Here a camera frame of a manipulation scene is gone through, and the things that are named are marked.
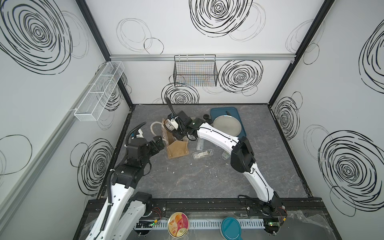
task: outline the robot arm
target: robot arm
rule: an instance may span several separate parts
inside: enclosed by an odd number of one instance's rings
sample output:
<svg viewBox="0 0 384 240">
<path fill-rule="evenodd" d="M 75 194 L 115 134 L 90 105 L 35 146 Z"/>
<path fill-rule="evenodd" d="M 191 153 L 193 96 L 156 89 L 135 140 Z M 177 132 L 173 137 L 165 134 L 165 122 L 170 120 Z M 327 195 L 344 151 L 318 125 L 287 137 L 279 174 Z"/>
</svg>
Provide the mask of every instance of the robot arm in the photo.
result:
<svg viewBox="0 0 384 240">
<path fill-rule="evenodd" d="M 111 169 L 108 174 L 108 198 L 87 240 L 126 240 L 139 219 L 151 213 L 150 194 L 137 192 L 131 197 L 138 181 L 144 175 L 145 166 L 150 164 L 150 157 L 164 148 L 161 136 L 155 136 L 150 142 L 142 137 L 140 127 L 144 124 L 134 128 L 127 136 L 127 154 L 124 159 L 127 162 Z M 121 217 L 128 201 L 129 207 Z"/>
<path fill-rule="evenodd" d="M 254 152 L 246 137 L 238 138 L 228 135 L 199 118 L 192 120 L 184 111 L 176 114 L 168 97 L 166 97 L 166 102 L 172 111 L 168 119 L 175 128 L 171 131 L 174 137 L 178 140 L 184 136 L 200 137 L 221 147 L 231 154 L 231 166 L 236 171 L 243 173 L 255 189 L 264 213 L 271 214 L 282 205 L 277 194 L 259 171 Z"/>
<path fill-rule="evenodd" d="M 247 169 L 243 168 L 243 165 L 244 167 L 246 166 L 244 162 L 242 162 L 243 164 L 239 164 L 240 158 L 238 157 L 238 154 L 239 154 L 239 149 L 241 147 L 237 147 L 237 146 L 242 145 L 243 142 L 245 141 L 248 142 L 246 138 L 241 140 L 238 137 L 228 135 L 220 130 L 215 129 L 208 123 L 203 123 L 200 125 L 199 129 L 197 130 L 197 136 L 216 144 L 217 146 L 221 147 L 222 149 L 230 153 L 231 166 L 235 170 L 239 172 L 243 172 L 245 177 L 251 183 L 252 187 L 255 189 L 258 198 L 263 202 L 269 202 L 272 200 L 272 197 L 274 195 L 273 189 L 268 185 L 263 175 L 260 173 L 259 168 L 257 167 L 257 164 L 251 161 L 252 164 L 249 167 L 250 171 L 247 171 Z M 232 151 L 234 149 L 237 149 L 237 153 L 234 152 L 234 156 L 232 156 Z"/>
</svg>

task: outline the wall-mounted basket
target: wall-mounted basket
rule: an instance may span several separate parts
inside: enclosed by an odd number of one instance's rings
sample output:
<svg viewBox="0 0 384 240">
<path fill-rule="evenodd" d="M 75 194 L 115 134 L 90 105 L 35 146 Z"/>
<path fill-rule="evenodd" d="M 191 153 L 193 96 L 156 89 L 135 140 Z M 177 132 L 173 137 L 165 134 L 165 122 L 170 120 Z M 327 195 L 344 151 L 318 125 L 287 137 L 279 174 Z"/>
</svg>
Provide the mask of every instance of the wall-mounted basket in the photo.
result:
<svg viewBox="0 0 384 240">
<path fill-rule="evenodd" d="M 218 72 L 216 55 L 175 55 L 173 81 L 175 86 L 216 86 Z"/>
<path fill-rule="evenodd" d="M 91 86 L 74 115 L 80 121 L 97 121 L 104 110 L 108 99 L 115 90 L 124 65 L 121 61 L 108 62 Z"/>
</svg>

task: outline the tin can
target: tin can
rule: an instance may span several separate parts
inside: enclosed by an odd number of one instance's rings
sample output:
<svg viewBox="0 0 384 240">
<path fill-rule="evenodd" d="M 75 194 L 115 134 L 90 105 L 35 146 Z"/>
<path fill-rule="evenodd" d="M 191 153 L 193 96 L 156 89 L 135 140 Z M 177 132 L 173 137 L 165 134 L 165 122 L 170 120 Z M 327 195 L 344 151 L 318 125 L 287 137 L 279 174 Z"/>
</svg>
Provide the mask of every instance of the tin can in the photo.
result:
<svg viewBox="0 0 384 240">
<path fill-rule="evenodd" d="M 175 212 L 168 220 L 168 232 L 174 238 L 181 238 L 187 234 L 189 220 L 182 212 Z"/>
</svg>

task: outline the paper bag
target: paper bag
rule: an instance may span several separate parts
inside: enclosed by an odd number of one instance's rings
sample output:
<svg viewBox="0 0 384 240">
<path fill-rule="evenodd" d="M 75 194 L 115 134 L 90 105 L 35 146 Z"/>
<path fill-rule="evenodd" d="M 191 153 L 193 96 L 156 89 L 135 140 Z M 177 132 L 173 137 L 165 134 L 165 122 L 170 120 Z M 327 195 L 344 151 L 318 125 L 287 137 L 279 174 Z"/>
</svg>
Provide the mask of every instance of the paper bag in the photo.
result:
<svg viewBox="0 0 384 240">
<path fill-rule="evenodd" d="M 185 155 L 189 155 L 188 151 L 188 140 L 187 141 L 179 141 L 175 139 L 172 133 L 168 132 L 164 126 L 161 127 L 163 131 L 163 138 L 167 140 L 167 154 L 168 158 L 181 157 Z"/>
</svg>

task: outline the teal tray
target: teal tray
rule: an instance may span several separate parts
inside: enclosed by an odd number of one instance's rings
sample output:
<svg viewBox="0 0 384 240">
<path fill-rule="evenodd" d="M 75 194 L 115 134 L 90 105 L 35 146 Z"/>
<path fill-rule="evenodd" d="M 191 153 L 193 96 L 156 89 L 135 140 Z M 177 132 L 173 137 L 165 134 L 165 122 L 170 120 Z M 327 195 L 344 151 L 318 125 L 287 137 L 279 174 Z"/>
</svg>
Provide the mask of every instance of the teal tray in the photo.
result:
<svg viewBox="0 0 384 240">
<path fill-rule="evenodd" d="M 231 114 L 232 117 L 239 120 L 239 122 L 241 124 L 241 132 L 239 135 L 237 135 L 237 137 L 241 138 L 243 136 L 244 137 L 247 136 L 247 134 L 245 133 L 245 130 L 244 130 L 243 123 L 241 122 L 239 112 L 237 111 L 237 108 L 234 108 L 234 107 L 212 108 L 211 112 L 210 112 L 212 121 L 214 121 L 218 116 L 227 115 L 227 113 L 226 113 L 227 111 L 229 112 L 229 114 Z"/>
</svg>

